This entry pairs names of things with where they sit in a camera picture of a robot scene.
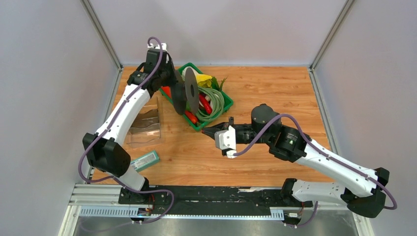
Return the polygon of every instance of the leafy vegetable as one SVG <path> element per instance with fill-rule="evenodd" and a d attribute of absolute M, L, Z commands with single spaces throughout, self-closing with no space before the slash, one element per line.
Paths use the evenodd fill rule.
<path fill-rule="evenodd" d="M 222 80 L 222 82 L 220 83 L 219 91 L 221 91 L 221 90 L 222 90 L 222 88 L 223 88 L 223 83 L 226 81 L 226 79 L 227 79 L 227 77 L 226 77 L 226 78 L 224 78 L 224 79 Z"/>
<path fill-rule="evenodd" d="M 213 78 L 211 79 L 211 87 L 215 90 L 222 91 L 223 83 L 226 81 L 226 79 L 227 79 L 227 77 L 224 78 L 219 85 L 219 83 L 217 82 L 216 77 L 213 76 Z"/>
<path fill-rule="evenodd" d="M 216 77 L 213 76 L 213 78 L 211 79 L 211 87 L 215 90 L 219 90 L 219 83 L 217 82 Z"/>

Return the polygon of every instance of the green rope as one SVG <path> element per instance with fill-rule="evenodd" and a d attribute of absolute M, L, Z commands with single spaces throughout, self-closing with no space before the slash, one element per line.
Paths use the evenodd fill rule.
<path fill-rule="evenodd" d="M 210 115 L 207 115 L 205 112 L 198 110 L 198 113 L 196 114 L 197 118 L 203 122 L 210 122 L 221 116 L 224 112 L 223 94 L 213 88 L 203 88 L 200 86 L 198 86 L 198 91 L 203 92 L 210 97 L 213 108 Z"/>

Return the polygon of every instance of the gray wall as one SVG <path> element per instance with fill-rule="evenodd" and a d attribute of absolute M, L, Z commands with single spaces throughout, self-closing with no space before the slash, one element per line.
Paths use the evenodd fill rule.
<path fill-rule="evenodd" d="M 123 64 L 146 40 L 168 42 L 176 64 L 310 64 L 345 0 L 91 0 Z"/>
<path fill-rule="evenodd" d="M 317 69 L 341 154 L 391 172 L 399 207 L 371 221 L 377 236 L 417 231 L 416 12 L 415 0 L 357 0 Z"/>
<path fill-rule="evenodd" d="M 0 232 L 57 235 L 117 69 L 80 1 L 0 3 Z"/>

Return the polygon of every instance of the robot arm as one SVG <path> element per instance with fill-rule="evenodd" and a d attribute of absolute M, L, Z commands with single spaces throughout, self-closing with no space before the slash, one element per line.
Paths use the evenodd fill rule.
<path fill-rule="evenodd" d="M 196 105 L 191 107 L 192 112 L 195 113 L 198 109 L 198 95 L 190 97 L 185 94 L 183 79 L 174 69 L 166 44 L 161 45 L 162 50 L 159 46 L 148 46 L 146 62 L 130 75 L 125 91 L 109 118 L 94 134 L 87 133 L 83 138 L 85 150 L 90 149 L 87 153 L 89 164 L 108 172 L 134 190 L 141 190 L 146 180 L 130 166 L 130 155 L 122 145 L 142 107 L 161 86 L 169 86 L 178 114 L 184 114 L 187 101 L 192 100 L 192 104 Z M 194 83 L 190 88 L 197 89 L 192 71 L 186 71 L 186 79 L 188 84 Z"/>
<path fill-rule="evenodd" d="M 252 110 L 251 124 L 234 124 L 233 118 L 229 118 L 229 122 L 204 128 L 203 133 L 215 140 L 216 147 L 222 150 L 223 155 L 235 158 L 238 155 L 236 144 L 248 144 L 253 141 L 255 136 L 261 133 L 261 129 L 277 115 L 279 114 L 271 107 L 262 104 Z M 297 129 L 283 125 L 280 119 L 273 122 L 256 143 L 267 144 L 269 153 L 281 160 L 308 166 L 336 182 L 307 182 L 289 178 L 283 184 L 281 195 L 300 202 L 322 201 L 341 204 L 359 215 L 376 217 L 384 208 L 386 196 L 369 178 L 376 179 L 385 186 L 388 183 L 389 172 L 384 168 L 372 170 L 352 163 L 304 135 L 311 144 L 330 155 L 332 159 L 319 153 L 302 138 Z"/>

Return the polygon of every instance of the green plastic tray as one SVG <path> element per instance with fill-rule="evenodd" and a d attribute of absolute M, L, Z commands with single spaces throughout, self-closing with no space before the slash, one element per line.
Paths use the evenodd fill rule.
<path fill-rule="evenodd" d="M 182 74 L 182 71 L 184 70 L 184 68 L 191 66 L 193 69 L 195 69 L 198 73 L 203 74 L 203 72 L 201 72 L 201 70 L 199 70 L 193 63 L 187 63 L 185 65 L 183 65 L 181 68 L 178 69 L 178 72 L 180 74 Z M 162 95 L 164 95 L 164 97 L 172 104 L 172 100 L 167 96 L 166 93 L 164 93 L 164 91 L 162 89 L 159 89 L 159 91 L 161 92 Z M 224 97 L 224 112 L 228 111 L 231 106 L 233 105 L 233 100 L 226 95 L 223 91 L 221 92 L 223 94 Z M 200 131 L 202 128 L 204 128 L 206 125 L 210 124 L 210 122 L 203 122 L 200 123 L 199 126 L 196 126 L 195 124 L 193 124 L 190 119 L 186 116 L 186 115 L 182 115 L 184 117 L 184 119 L 190 124 L 191 127 L 193 127 L 193 129 L 195 131 Z"/>

